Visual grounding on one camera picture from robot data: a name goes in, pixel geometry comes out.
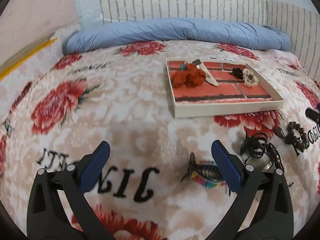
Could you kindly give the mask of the brown leaf pendant tassel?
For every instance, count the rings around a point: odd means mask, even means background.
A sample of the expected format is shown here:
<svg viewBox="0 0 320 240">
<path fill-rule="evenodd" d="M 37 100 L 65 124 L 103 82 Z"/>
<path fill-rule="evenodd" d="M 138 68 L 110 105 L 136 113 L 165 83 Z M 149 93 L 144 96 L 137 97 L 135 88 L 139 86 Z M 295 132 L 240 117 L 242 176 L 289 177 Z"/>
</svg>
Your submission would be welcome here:
<svg viewBox="0 0 320 240">
<path fill-rule="evenodd" d="M 283 130 L 281 129 L 280 126 L 276 126 L 276 127 L 274 128 L 274 133 L 275 133 L 275 135 L 278 136 L 279 138 L 285 139 L 285 134 L 284 134 L 284 132 L 283 132 Z"/>
</svg>

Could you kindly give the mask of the floral plush blanket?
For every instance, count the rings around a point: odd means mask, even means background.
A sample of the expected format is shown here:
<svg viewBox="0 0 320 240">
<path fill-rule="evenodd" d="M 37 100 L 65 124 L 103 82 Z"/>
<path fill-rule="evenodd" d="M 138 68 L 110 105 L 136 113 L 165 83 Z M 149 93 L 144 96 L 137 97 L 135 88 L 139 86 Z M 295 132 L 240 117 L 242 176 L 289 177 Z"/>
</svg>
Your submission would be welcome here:
<svg viewBox="0 0 320 240">
<path fill-rule="evenodd" d="M 188 154 L 210 159 L 219 139 L 237 154 L 245 135 L 263 132 L 281 155 L 291 194 L 294 230 L 319 204 L 319 126 L 305 116 L 319 88 L 278 50 L 250 50 L 202 41 L 150 41 L 63 56 L 57 41 L 29 59 L 42 75 L 20 81 L 16 99 L 1 103 L 1 201 L 27 230 L 27 204 L 36 171 L 61 171 L 101 141 L 111 158 L 86 199 L 118 238 L 204 239 L 231 206 L 225 186 L 183 179 Z M 278 110 L 175 118 L 166 59 L 248 63 L 283 97 Z M 280 126 L 281 139 L 274 133 Z"/>
</svg>

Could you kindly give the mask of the white tray brick-pattern lining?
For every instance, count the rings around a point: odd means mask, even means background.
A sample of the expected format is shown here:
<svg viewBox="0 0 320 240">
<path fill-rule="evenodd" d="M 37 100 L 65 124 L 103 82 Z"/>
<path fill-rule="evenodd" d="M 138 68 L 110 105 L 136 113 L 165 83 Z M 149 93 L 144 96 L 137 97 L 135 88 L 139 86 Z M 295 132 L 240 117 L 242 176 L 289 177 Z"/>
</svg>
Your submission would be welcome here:
<svg viewBox="0 0 320 240">
<path fill-rule="evenodd" d="M 214 86 L 207 81 L 194 88 L 182 85 L 175 88 L 172 75 L 181 69 L 184 58 L 166 59 L 169 87 L 175 118 L 197 118 L 215 115 L 243 114 L 280 109 L 283 97 L 248 63 L 202 59 L 210 74 L 217 81 Z M 233 68 L 247 69 L 258 78 L 256 87 L 247 87 L 243 80 L 231 74 Z"/>
</svg>

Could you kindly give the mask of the black bead trinket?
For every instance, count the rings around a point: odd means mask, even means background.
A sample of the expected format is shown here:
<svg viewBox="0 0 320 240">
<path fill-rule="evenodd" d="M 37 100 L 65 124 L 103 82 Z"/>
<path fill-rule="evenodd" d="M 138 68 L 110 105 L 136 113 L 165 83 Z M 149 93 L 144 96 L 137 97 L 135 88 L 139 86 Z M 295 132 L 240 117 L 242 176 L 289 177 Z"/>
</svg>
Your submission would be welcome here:
<svg viewBox="0 0 320 240">
<path fill-rule="evenodd" d="M 232 68 L 229 73 L 239 80 L 243 80 L 244 74 L 241 68 Z"/>
</svg>

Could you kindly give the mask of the white card with hair clip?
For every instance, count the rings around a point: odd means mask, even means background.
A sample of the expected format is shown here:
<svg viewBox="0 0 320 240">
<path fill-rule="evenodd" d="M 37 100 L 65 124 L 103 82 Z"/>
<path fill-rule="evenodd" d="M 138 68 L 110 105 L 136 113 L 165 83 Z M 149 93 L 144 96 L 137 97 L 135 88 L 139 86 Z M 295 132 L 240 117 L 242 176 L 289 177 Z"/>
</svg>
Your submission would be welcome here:
<svg viewBox="0 0 320 240">
<path fill-rule="evenodd" d="M 219 84 L 216 81 L 216 79 L 212 76 L 212 74 L 209 72 L 205 64 L 199 59 L 199 58 L 189 58 L 184 61 L 184 64 L 192 63 L 196 66 L 197 69 L 202 70 L 206 75 L 206 82 L 217 87 Z"/>
</svg>

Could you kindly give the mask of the orange fabric scrunchie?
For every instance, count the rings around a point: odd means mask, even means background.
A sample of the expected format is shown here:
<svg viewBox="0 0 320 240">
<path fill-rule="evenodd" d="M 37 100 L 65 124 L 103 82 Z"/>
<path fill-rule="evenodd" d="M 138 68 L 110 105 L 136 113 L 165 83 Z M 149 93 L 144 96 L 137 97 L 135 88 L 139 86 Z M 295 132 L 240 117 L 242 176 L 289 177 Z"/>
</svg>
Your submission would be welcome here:
<svg viewBox="0 0 320 240">
<path fill-rule="evenodd" d="M 195 64 L 187 63 L 181 70 L 170 72 L 171 83 L 174 88 L 187 86 L 188 88 L 199 87 L 206 80 L 206 74 L 198 69 Z"/>
</svg>

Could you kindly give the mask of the yellow strip at bedside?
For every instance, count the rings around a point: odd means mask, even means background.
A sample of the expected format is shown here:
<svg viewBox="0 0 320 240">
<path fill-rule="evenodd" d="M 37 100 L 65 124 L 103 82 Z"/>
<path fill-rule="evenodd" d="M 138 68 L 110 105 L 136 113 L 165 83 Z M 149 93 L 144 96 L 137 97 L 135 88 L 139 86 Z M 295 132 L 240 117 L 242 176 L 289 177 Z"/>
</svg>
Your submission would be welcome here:
<svg viewBox="0 0 320 240">
<path fill-rule="evenodd" d="M 38 53 L 42 49 L 50 46 L 57 41 L 57 38 L 52 38 L 52 36 L 47 35 L 33 43 L 25 46 L 17 53 L 12 55 L 7 61 L 1 65 L 1 80 L 8 76 L 12 71 L 19 67 L 22 63 L 31 58 L 34 54 Z"/>
</svg>

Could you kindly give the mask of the blue rolled duvet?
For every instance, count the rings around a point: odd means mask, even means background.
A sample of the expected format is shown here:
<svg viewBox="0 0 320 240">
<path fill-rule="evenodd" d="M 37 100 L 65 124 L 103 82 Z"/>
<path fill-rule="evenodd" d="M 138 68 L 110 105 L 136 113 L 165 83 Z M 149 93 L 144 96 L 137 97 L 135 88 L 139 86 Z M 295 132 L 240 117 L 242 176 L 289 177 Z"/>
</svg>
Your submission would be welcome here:
<svg viewBox="0 0 320 240">
<path fill-rule="evenodd" d="M 268 25 L 176 17 L 113 22 L 78 31 L 64 40 L 62 52 L 69 55 L 135 42 L 173 40 L 223 43 L 254 50 L 291 48 L 289 35 Z"/>
</svg>

